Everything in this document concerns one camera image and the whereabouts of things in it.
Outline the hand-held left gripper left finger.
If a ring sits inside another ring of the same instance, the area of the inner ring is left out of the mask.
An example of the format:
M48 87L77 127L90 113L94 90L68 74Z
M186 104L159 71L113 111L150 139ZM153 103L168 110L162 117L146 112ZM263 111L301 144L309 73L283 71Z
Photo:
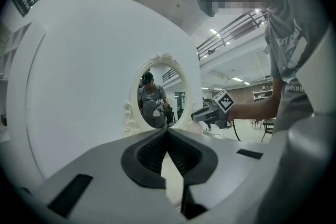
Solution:
M160 168L165 130L96 146L50 176L23 201L43 224L181 224Z

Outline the white cube shelving unit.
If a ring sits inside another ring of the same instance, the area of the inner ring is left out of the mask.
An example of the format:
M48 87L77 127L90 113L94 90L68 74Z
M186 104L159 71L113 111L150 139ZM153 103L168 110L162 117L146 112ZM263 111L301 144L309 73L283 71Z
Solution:
M0 56L0 82L9 80L9 73L11 65L14 61L16 51L30 25L31 23L28 23L17 31L10 34L5 44L4 51Z

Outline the black balcony railing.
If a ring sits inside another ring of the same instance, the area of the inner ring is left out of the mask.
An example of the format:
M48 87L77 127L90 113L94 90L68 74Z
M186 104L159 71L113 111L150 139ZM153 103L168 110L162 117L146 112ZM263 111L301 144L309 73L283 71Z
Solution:
M211 28L212 35L196 47L198 60L201 61L217 50L233 43L248 33L265 26L268 21L266 9L245 12L219 31Z

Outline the person's right forearm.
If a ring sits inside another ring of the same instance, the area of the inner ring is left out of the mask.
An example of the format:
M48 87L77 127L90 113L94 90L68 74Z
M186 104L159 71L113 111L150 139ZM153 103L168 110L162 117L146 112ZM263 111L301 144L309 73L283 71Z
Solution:
M227 121L233 120L266 120L275 118L278 112L281 91L284 82L281 78L273 78L272 95L261 101L245 104L234 104L227 115Z

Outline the wall shelf with items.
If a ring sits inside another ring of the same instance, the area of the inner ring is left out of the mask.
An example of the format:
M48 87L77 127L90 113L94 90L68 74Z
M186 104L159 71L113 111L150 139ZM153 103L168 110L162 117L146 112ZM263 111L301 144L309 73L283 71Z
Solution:
M262 86L261 90L253 91L254 101L260 101L272 95L273 86Z

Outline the dark wooden chair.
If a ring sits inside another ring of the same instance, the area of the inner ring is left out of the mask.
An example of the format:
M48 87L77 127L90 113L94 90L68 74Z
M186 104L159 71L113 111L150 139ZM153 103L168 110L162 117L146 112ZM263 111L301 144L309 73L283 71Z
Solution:
M267 119L267 120L263 121L264 134L263 134L263 137L261 139L261 142L263 142L266 134L272 134L273 133L275 120L276 119Z

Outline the oval mirror with ornate frame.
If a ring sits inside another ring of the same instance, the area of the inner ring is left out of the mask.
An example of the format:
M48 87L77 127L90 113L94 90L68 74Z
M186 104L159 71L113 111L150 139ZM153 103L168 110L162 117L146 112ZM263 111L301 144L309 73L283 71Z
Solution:
M190 131L195 110L192 82L170 55L150 59L140 69L124 106L123 137L161 128Z

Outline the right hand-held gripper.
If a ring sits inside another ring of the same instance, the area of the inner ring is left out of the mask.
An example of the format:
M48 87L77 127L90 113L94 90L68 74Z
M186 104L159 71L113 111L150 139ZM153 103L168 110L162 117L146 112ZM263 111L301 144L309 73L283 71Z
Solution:
M192 121L204 121L207 125L215 124L219 129L230 128L231 125L227 121L227 115L231 111L234 101L228 95L227 91L222 90L211 101L203 107L191 114Z

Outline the person's grey printed t-shirt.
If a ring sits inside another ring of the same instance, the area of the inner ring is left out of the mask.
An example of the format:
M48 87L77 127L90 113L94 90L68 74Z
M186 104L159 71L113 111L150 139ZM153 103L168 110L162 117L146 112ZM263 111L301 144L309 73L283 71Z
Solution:
M296 73L313 54L330 24L321 0L271 0L265 40L270 49L271 76L284 82L275 133L312 114Z

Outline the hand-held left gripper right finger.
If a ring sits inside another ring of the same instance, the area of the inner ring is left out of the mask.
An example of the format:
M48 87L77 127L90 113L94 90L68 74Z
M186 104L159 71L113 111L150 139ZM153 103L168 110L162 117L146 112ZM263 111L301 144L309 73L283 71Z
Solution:
M167 131L167 151L183 178L182 208L168 219L256 219L257 170L267 145Z

